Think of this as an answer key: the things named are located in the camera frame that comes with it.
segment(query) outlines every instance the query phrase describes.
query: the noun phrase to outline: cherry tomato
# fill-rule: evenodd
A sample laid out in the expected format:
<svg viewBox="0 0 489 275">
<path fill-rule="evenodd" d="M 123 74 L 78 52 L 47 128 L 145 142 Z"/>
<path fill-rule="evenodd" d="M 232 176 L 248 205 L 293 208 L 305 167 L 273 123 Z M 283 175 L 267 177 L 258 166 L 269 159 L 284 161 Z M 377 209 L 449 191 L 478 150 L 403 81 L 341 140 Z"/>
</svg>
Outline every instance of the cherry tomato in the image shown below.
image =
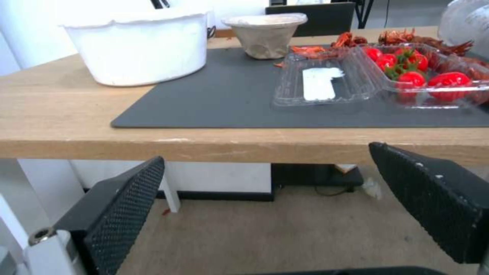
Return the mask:
<svg viewBox="0 0 489 275">
<path fill-rule="evenodd" d="M 446 72 L 439 74 L 428 81 L 430 87 L 464 87 L 470 85 L 472 80 L 461 72 Z M 468 95 L 468 91 L 454 92 L 430 92 L 432 97 L 440 101 L 454 101 L 464 98 Z"/>
<path fill-rule="evenodd" d="M 387 59 L 391 63 L 394 63 L 394 65 L 397 63 L 397 57 L 394 54 L 392 54 L 392 53 L 386 53 L 386 54 L 382 55 L 380 57 L 380 59 Z"/>
<path fill-rule="evenodd" d="M 420 71 L 426 71 L 428 69 L 428 59 L 422 54 L 416 53 L 407 60 L 410 64 L 416 64 L 416 68 Z M 408 65 L 408 63 L 404 64 L 404 69 L 407 69 L 409 67 Z"/>
<path fill-rule="evenodd" d="M 402 47 L 402 48 L 398 48 L 395 52 L 394 52 L 394 55 L 401 55 L 401 54 L 404 54 L 405 52 L 409 52 L 409 51 L 412 51 L 413 48 L 411 47 Z M 418 52 L 416 49 L 414 49 L 414 54 L 421 54 L 420 52 Z"/>
<path fill-rule="evenodd" d="M 397 58 L 395 57 L 395 55 L 388 53 L 381 55 L 377 59 L 376 64 L 382 71 L 385 71 L 385 68 L 393 68 L 396 65 L 396 62 Z"/>
<path fill-rule="evenodd" d="M 368 55 L 368 57 L 370 57 L 370 59 L 372 59 L 374 62 L 377 61 L 377 59 L 382 56 L 382 52 L 377 49 L 377 48 L 370 48 L 370 47 L 364 47 L 363 48 L 363 51 L 365 52 L 365 54 Z"/>
<path fill-rule="evenodd" d="M 399 98 L 403 100 L 413 99 L 416 97 L 416 92 L 407 92 L 405 89 L 412 89 L 415 87 L 422 87 L 426 81 L 424 76 L 416 71 L 408 71 L 399 76 L 399 83 L 397 87 L 400 91 Z"/>
</svg>

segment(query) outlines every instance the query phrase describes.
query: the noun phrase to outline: wooden table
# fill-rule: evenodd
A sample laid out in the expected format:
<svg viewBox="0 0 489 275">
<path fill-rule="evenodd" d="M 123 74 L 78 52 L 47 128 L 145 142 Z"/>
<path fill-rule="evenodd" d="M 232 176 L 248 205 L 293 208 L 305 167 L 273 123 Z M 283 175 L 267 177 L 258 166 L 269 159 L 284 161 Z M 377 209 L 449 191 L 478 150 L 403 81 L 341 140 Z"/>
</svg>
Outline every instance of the wooden table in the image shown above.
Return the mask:
<svg viewBox="0 0 489 275">
<path fill-rule="evenodd" d="M 376 41 L 381 29 L 354 31 Z M 435 27 L 417 34 L 436 36 Z M 325 44 L 336 36 L 293 38 Z M 236 47 L 236 38 L 209 48 Z M 109 123 L 152 86 L 97 84 L 79 55 L 0 78 L 0 158 L 366 163 L 385 141 L 463 164 L 489 163 L 489 128 L 113 129 Z"/>
</svg>

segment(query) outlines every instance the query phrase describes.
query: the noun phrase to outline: clear plastic container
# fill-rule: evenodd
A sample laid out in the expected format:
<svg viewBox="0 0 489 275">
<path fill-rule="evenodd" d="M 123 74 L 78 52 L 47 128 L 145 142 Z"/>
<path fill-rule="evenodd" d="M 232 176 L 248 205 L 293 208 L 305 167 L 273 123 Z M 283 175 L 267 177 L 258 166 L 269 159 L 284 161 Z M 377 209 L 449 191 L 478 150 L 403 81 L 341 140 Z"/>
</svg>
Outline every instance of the clear plastic container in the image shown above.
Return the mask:
<svg viewBox="0 0 489 275">
<path fill-rule="evenodd" d="M 318 104 L 349 103 L 369 99 L 377 90 L 366 66 L 366 56 L 362 51 L 348 48 L 331 49 L 319 59 L 289 53 L 284 64 L 279 84 L 275 89 L 275 106 L 307 106 Z M 331 80 L 333 97 L 324 100 L 306 100 L 304 95 L 303 72 L 312 68 L 338 68 L 342 77 Z"/>
<path fill-rule="evenodd" d="M 489 69 L 478 64 L 467 63 L 462 58 L 441 54 L 437 49 L 425 44 L 402 44 L 398 46 L 369 46 L 378 48 L 382 53 L 394 53 L 401 47 L 411 47 L 428 59 L 427 78 L 445 72 L 461 72 L 472 82 L 463 87 L 418 87 L 409 88 L 403 82 L 389 79 L 384 72 L 363 52 L 361 47 L 353 51 L 363 55 L 359 62 L 365 62 L 373 82 L 384 91 L 387 99 L 412 108 L 458 108 L 466 104 L 478 105 L 489 100 Z"/>
</svg>

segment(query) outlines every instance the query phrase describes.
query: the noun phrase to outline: white label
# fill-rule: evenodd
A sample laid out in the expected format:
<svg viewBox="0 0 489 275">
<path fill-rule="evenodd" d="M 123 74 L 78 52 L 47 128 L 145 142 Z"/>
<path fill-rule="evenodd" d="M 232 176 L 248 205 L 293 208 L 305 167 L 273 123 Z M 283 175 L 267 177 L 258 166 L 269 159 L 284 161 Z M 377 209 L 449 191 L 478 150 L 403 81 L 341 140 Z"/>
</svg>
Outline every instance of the white label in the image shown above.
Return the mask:
<svg viewBox="0 0 489 275">
<path fill-rule="evenodd" d="M 302 71 L 304 80 L 304 99 L 306 101 L 333 99 L 334 93 L 331 80 L 342 77 L 343 71 L 338 68 L 311 68 Z"/>
</svg>

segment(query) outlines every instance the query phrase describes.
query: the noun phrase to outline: metal bolt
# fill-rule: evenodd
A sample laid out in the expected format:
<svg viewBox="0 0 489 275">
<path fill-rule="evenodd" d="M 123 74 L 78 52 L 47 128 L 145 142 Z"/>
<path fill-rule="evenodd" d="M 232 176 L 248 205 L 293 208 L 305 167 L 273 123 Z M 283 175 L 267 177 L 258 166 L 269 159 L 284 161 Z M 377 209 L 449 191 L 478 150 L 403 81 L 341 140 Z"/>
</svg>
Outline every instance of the metal bolt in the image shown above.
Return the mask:
<svg viewBox="0 0 489 275">
<path fill-rule="evenodd" d="M 39 229 L 38 231 L 32 233 L 29 236 L 29 245 L 35 246 L 38 243 L 43 242 L 55 235 L 56 235 L 56 230 L 54 230 L 54 228 L 52 227 Z"/>
</svg>

